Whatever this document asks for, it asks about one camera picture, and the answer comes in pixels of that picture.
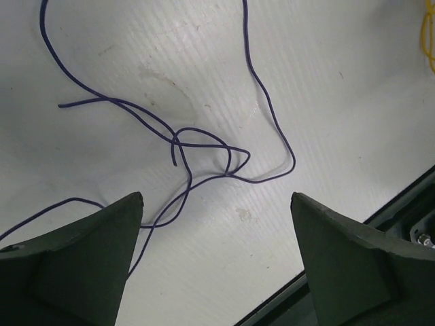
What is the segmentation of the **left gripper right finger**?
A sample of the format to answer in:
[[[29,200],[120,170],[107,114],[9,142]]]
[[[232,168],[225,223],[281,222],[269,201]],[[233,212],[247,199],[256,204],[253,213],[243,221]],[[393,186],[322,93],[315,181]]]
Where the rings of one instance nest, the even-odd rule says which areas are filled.
[[[433,325],[434,250],[294,193],[291,213],[320,325]]]

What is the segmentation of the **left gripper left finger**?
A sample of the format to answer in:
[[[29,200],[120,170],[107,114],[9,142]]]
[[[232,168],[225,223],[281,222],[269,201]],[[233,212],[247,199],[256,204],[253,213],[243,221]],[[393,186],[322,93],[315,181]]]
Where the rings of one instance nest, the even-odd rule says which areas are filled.
[[[2,325],[114,325],[143,197],[1,249]]]

